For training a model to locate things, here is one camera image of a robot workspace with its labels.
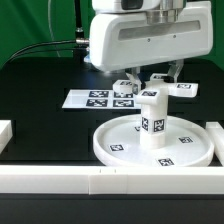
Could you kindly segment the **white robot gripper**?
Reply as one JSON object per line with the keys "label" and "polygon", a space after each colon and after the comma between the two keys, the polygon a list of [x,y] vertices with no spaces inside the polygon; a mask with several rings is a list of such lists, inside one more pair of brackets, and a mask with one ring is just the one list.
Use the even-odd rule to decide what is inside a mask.
{"label": "white robot gripper", "polygon": [[133,94],[141,90],[140,66],[171,61],[167,75],[177,82],[183,59],[211,49],[209,1],[160,0],[146,11],[96,12],[90,26],[91,63],[101,71],[131,68],[126,75]]}

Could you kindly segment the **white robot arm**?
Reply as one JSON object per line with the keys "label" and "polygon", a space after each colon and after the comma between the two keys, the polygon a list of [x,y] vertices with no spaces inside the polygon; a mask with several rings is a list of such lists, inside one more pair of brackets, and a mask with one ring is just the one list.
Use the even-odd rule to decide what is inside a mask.
{"label": "white robot arm", "polygon": [[113,90],[138,93],[145,65],[208,54],[213,46],[211,3],[187,0],[92,0],[90,61],[104,72],[132,72]]}

